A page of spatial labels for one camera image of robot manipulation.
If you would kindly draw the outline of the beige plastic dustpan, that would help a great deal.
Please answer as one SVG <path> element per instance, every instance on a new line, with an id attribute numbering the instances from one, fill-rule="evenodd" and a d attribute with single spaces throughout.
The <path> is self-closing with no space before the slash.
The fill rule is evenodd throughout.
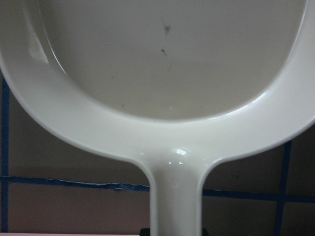
<path id="1" fill-rule="evenodd" d="M 136 165 L 153 236 L 201 235 L 217 165 L 315 121 L 312 0 L 3 0 L 0 68 L 43 128 Z"/>

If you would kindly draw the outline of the pink plastic bin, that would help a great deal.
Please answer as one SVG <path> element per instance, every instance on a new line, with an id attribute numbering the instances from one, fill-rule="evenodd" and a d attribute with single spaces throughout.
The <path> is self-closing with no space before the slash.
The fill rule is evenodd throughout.
<path id="1" fill-rule="evenodd" d="M 116 234 L 44 234 L 44 233 L 0 233 L 0 236 L 140 236 Z"/>

